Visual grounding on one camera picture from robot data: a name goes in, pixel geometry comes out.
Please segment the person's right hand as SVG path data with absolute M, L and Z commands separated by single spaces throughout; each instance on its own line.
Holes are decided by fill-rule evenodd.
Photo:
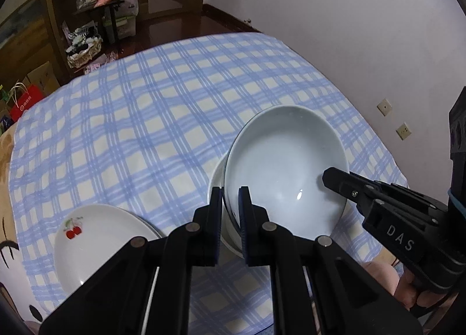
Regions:
M 390 266 L 395 288 L 394 297 L 411 313 L 416 307 L 426 310 L 430 316 L 443 317 L 452 306 L 458 293 L 435 293 L 428 290 L 407 268 Z

